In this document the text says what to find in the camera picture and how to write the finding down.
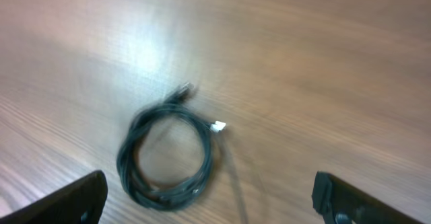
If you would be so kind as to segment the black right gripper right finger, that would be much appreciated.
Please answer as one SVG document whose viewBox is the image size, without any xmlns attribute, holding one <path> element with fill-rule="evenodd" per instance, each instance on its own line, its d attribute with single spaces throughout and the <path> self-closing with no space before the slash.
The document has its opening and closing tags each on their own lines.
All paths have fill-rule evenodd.
<svg viewBox="0 0 431 224">
<path fill-rule="evenodd" d="M 312 206 L 326 224 L 421 223 L 328 172 L 316 173 Z"/>
</svg>

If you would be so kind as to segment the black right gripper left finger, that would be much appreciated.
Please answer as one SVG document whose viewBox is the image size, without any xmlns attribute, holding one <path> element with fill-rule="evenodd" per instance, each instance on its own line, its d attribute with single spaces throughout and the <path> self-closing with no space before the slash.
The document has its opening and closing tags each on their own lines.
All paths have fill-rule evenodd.
<svg viewBox="0 0 431 224">
<path fill-rule="evenodd" d="M 100 170 L 1 218 L 1 224 L 98 224 L 108 195 Z"/>
</svg>

